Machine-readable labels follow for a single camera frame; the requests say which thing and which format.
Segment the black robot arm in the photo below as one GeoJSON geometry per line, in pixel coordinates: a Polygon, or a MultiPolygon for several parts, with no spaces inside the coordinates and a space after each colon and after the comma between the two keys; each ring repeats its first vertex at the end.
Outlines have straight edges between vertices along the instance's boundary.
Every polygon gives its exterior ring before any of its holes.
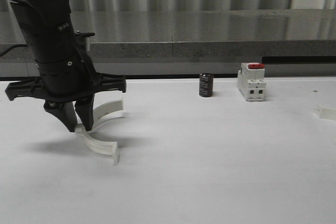
{"type": "Polygon", "coordinates": [[[10,83],[8,98],[42,99],[45,111],[69,131],[75,130],[78,121],[91,130],[95,94],[125,92],[125,77],[96,72],[86,51],[91,33],[74,31],[69,0],[10,1],[39,76],[10,83]]]}

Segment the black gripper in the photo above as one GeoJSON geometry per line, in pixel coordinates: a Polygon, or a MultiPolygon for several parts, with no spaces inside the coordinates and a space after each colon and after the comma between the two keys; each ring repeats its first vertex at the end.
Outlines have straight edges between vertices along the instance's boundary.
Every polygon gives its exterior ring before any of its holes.
{"type": "Polygon", "coordinates": [[[77,125],[75,110],[86,131],[92,130],[95,99],[92,94],[126,92],[125,76],[96,72],[86,52],[75,52],[59,61],[51,54],[44,55],[44,59],[39,59],[34,53],[31,55],[39,76],[11,82],[5,90],[6,95],[11,101],[19,97],[47,100],[44,110],[62,122],[69,132],[74,132],[77,125]],[[76,101],[75,109],[70,101],[76,101]]]}

